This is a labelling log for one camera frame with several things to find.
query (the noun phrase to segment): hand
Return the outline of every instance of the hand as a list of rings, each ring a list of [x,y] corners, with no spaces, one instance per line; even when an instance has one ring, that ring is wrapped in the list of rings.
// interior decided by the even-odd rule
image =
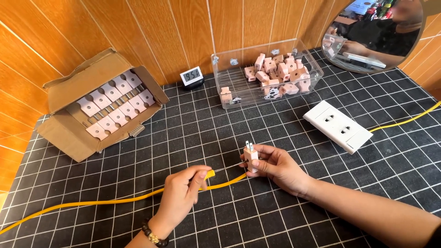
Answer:
[[[369,56],[369,49],[355,41],[346,41],[341,47],[341,52],[353,53],[363,57]]]
[[[211,167],[194,165],[165,179],[158,212],[149,221],[152,232],[165,239],[198,201],[199,188],[207,189],[204,178]]]
[[[248,177],[269,177],[281,189],[291,195],[304,198],[310,184],[315,180],[308,176],[285,150],[267,146],[253,145],[262,160],[254,159],[252,165],[258,169],[256,173],[247,171]]]
[[[330,35],[337,35],[337,30],[335,29],[335,28],[333,28],[333,27],[329,27],[328,28],[328,30],[326,31],[326,33],[327,34],[330,34]]]

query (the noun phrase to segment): white wall outlet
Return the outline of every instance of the white wall outlet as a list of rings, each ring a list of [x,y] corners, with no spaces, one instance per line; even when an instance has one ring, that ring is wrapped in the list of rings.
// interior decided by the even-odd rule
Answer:
[[[373,135],[326,101],[303,117],[351,155]]]

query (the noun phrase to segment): black clock base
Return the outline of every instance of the black clock base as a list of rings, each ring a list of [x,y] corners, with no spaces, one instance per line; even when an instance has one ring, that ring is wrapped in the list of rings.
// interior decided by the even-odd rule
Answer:
[[[204,84],[204,82],[205,82],[205,79],[201,79],[201,80],[196,81],[194,83],[191,83],[191,84],[189,84],[187,86],[184,85],[183,89],[184,90],[193,90],[193,89],[196,89],[199,86],[202,86],[202,84]]]

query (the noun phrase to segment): clear plastic container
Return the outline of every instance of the clear plastic container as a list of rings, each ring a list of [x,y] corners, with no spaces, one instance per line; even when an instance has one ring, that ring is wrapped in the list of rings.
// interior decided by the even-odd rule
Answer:
[[[321,44],[323,52],[328,58],[333,59],[347,40],[340,36],[325,34]]]
[[[265,93],[268,93],[271,88],[277,89],[277,92],[279,92],[280,87],[287,84],[294,84],[297,86],[303,79],[292,82],[287,81],[265,87],[261,87],[261,82],[258,79],[249,82],[245,77],[244,68],[254,66],[256,59],[261,53],[265,54],[265,57],[276,57],[278,55],[285,56],[287,53],[292,53],[295,60],[302,60],[304,67],[307,68],[310,75],[309,90],[304,92],[299,90],[295,94],[280,94],[280,97],[278,98],[269,98],[268,94]],[[224,109],[309,94],[314,89],[317,82],[323,77],[323,71],[320,69],[306,46],[299,39],[273,42],[265,45],[217,53],[211,56],[211,61],[213,63],[217,92]],[[228,87],[231,93],[221,94],[221,88],[224,87]]]

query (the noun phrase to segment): pink electrical plug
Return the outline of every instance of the pink electrical plug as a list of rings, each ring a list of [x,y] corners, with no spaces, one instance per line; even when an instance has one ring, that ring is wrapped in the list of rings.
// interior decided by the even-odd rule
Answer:
[[[247,161],[248,170],[252,173],[256,173],[257,169],[251,164],[251,161],[253,161],[253,159],[259,159],[259,156],[257,151],[253,148],[253,143],[248,143],[247,140],[245,144],[247,146],[243,149],[243,156],[245,157],[245,161]]]

